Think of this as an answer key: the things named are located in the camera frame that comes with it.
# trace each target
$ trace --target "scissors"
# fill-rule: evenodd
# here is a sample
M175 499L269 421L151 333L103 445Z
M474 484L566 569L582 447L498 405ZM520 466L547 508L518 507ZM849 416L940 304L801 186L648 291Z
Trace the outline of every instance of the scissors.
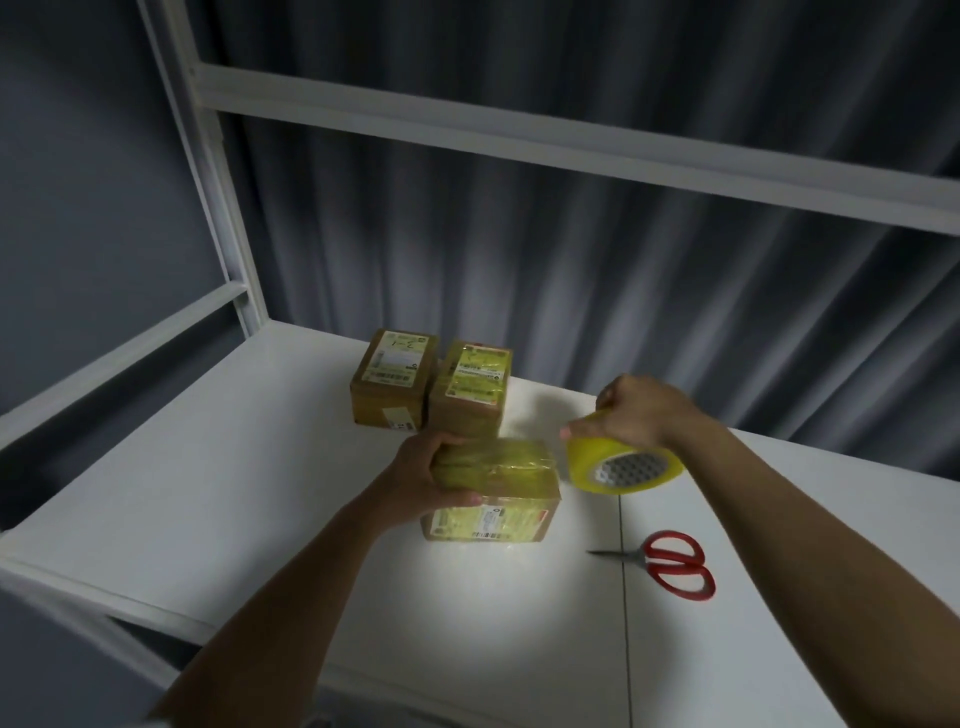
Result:
M693 549L693 554L671 551L666 548L656 548L654 544L660 539L679 539ZM717 585L713 581L713 574L709 572L704 562L707 557L693 537L680 531L657 531L647 536L646 540L636 551L588 551L594 556L603 556L609 559L636 564L650 574L654 581L660 584L672 595L690 601L707 601L716 594ZM704 586L696 592L678 589L663 579L662 574L668 576L701 576Z

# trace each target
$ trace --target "hand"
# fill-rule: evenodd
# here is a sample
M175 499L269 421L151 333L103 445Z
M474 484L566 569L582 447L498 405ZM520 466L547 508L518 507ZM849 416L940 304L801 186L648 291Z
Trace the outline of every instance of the hand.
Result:
M679 389L651 376L618 376L597 397L596 408L608 411L574 420L561 438L610 437L633 448L669 448L678 427L707 416Z
M463 442L456 435L429 429L407 438L394 461L350 506L360 509L377 531L385 531L440 508L480 505L478 493L442 488L430 474L430 464L442 445Z

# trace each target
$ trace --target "yellow tape roll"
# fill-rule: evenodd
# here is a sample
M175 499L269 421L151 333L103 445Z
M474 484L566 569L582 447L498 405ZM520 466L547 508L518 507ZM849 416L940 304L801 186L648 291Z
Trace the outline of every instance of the yellow tape roll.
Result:
M605 437L567 440L566 462L575 486L607 496L656 488L684 471L680 458L668 449L635 449Z

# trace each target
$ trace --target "shelving unit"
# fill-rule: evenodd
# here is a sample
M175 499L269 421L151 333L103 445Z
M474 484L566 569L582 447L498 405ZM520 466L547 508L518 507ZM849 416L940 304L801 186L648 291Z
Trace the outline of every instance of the shelving unit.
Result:
M0 448L223 305L246 342L0 538L0 577L141 665L114 615L203 643L391 459L354 425L366 344L272 322L218 111L960 233L960 182L202 63L182 0L141 0L225 283L0 417ZM512 379L503 433L546 439L593 397ZM953 609L956 484L741 433ZM478 726L837 724L688 476L620 500L563 486L540 546L385 538L361 573L322 682ZM684 603L585 552L695 533L718 583ZM144 667L159 684L172 675Z

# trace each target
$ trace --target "curtain fold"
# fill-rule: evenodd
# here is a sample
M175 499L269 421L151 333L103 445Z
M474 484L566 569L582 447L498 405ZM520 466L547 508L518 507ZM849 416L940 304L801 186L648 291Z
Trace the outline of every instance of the curtain fold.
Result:
M960 177L960 4L208 0L208 59ZM279 314L624 371L729 425L960 479L960 242L242 119Z

